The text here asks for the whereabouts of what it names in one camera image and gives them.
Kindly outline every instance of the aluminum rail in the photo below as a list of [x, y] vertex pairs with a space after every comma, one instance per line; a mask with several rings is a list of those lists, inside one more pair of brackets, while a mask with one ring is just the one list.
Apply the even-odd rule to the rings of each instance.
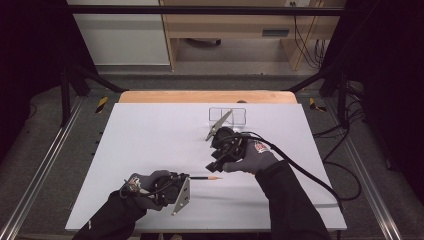
[[77, 97], [73, 106], [73, 114], [71, 115], [70, 120], [68, 121], [67, 125], [60, 128], [59, 132], [57, 133], [56, 138], [54, 139], [52, 145], [47, 151], [47, 154], [41, 162], [31, 183], [28, 185], [24, 195], [21, 198], [21, 201], [15, 208], [15, 211], [13, 212], [12, 216], [9, 218], [5, 226], [1, 229], [0, 240], [15, 239], [19, 229], [22, 226], [22, 223], [24, 222], [38, 193], [40, 192], [45, 179], [49, 174], [50, 169], [52, 168], [57, 156], [59, 155], [59, 152], [77, 119], [77, 116], [82, 108], [83, 103], [84, 97]]
[[[333, 117], [334, 121], [338, 123], [334, 104], [332, 101], [328, 100], [326, 100], [326, 103], [327, 106], [329, 106], [328, 109], [330, 110], [331, 116]], [[387, 240], [401, 240], [402, 236], [396, 226], [396, 223], [393, 220], [389, 209], [387, 208], [383, 198], [380, 195], [380, 192], [377, 189], [377, 186], [368, 173], [357, 149], [355, 148], [355, 145], [353, 144], [352, 139], [349, 136], [347, 136], [345, 139], [344, 145], [347, 155], [350, 156], [349, 159], [352, 167], [362, 184], [363, 192], [368, 199], [370, 207], [374, 212], [384, 237]]]

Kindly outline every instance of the gray glove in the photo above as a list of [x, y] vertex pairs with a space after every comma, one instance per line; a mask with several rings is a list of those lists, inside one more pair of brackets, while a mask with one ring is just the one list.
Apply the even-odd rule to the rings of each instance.
[[274, 154], [259, 141], [248, 140], [246, 148], [246, 156], [243, 160], [224, 163], [222, 168], [225, 172], [243, 171], [256, 174], [259, 170], [278, 162]]
[[[125, 184], [125, 188], [127, 191], [134, 193], [142, 193], [147, 194], [154, 191], [153, 183], [161, 177], [169, 176], [170, 173], [167, 170], [154, 171], [150, 176], [139, 175], [137, 173], [133, 173], [128, 182]], [[135, 203], [141, 209], [154, 209], [156, 211], [162, 210], [163, 206], [157, 205], [154, 202], [154, 195], [151, 196], [140, 196], [140, 197], [132, 197]]]

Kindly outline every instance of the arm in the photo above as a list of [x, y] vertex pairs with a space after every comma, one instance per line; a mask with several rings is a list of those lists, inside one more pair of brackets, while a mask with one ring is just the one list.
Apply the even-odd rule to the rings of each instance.
[[330, 239], [287, 161], [259, 171], [256, 180], [269, 199], [272, 239]]
[[[150, 176], [133, 174], [123, 186], [126, 191], [153, 190], [156, 179], [169, 176], [166, 170], [155, 171]], [[135, 222], [147, 213], [147, 209], [162, 210], [148, 197], [122, 196], [120, 191], [109, 195], [106, 203], [88, 220], [72, 238], [73, 240], [126, 240], [135, 227]]]
[[223, 169], [255, 174], [269, 200], [273, 240], [330, 239], [321, 216], [288, 162], [278, 161], [261, 142], [249, 140], [244, 159], [225, 163]]

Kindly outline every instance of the wall outlet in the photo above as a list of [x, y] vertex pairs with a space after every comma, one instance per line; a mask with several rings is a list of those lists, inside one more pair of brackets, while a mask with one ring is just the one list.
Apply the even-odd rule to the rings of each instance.
[[311, 0], [286, 0], [284, 7], [293, 7], [290, 3], [294, 3], [294, 7], [309, 7]]
[[296, 6], [298, 7], [309, 7], [311, 0], [298, 0]]
[[286, 2], [284, 3], [284, 7], [293, 7], [292, 5], [290, 5], [290, 3], [294, 3], [295, 6], [297, 6], [297, 2], [299, 0], [286, 0]]

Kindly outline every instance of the black backdrop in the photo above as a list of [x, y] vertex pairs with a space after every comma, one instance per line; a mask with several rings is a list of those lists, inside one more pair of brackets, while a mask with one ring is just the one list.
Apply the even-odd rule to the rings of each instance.
[[[350, 0], [350, 7], [364, 0]], [[324, 67], [335, 60], [364, 16], [343, 17]], [[348, 80], [364, 85], [364, 109], [390, 164], [400, 170], [424, 203], [424, 1], [382, 0], [350, 46]], [[323, 88], [336, 85], [328, 76]]]
[[66, 65], [77, 63], [97, 71], [72, 14], [40, 8], [40, 4], [67, 4], [66, 0], [0, 0], [0, 4], [1, 162], [29, 115], [34, 95], [59, 86]]

